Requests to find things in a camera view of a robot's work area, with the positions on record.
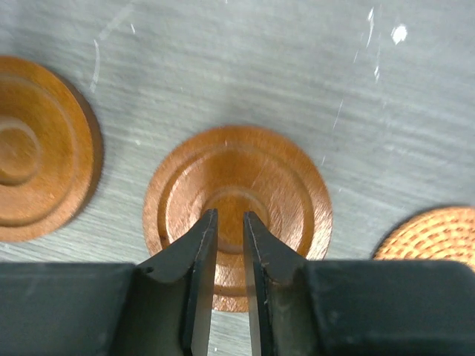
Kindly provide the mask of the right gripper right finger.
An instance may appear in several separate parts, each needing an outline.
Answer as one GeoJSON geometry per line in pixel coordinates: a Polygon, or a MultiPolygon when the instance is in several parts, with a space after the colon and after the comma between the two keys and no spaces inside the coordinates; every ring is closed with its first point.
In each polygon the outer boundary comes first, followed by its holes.
{"type": "Polygon", "coordinates": [[[243,217],[243,255],[253,355],[320,355],[304,267],[258,215],[243,217]]]}

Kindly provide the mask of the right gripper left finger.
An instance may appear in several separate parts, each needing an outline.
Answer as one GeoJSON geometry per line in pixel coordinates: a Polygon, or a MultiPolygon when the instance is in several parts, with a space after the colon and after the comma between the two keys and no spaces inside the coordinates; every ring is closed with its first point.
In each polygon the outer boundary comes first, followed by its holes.
{"type": "Polygon", "coordinates": [[[139,264],[122,312],[123,355],[207,355],[217,210],[139,264]]]}

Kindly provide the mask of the brown wooden coaster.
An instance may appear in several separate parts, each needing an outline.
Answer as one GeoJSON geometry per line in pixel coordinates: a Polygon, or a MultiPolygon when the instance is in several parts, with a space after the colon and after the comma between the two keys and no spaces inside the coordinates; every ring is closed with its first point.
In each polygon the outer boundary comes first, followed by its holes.
{"type": "Polygon", "coordinates": [[[323,178],[302,149],[267,128],[212,128],[178,145],[159,164],[142,211],[149,252],[168,248],[209,209],[218,212],[217,311],[248,309],[243,266],[247,211],[308,259],[320,260],[330,245],[333,209],[323,178]]]}
{"type": "Polygon", "coordinates": [[[1,241],[69,223],[102,173],[102,134],[87,99],[35,62],[1,57],[1,241]]]}

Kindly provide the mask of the woven rattan coaster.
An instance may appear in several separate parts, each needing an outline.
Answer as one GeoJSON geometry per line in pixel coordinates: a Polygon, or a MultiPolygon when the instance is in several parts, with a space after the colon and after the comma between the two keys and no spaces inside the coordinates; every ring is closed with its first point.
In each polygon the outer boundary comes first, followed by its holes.
{"type": "Polygon", "coordinates": [[[474,207],[449,206],[402,223],[376,247],[374,260],[453,260],[474,268],[474,207]]]}

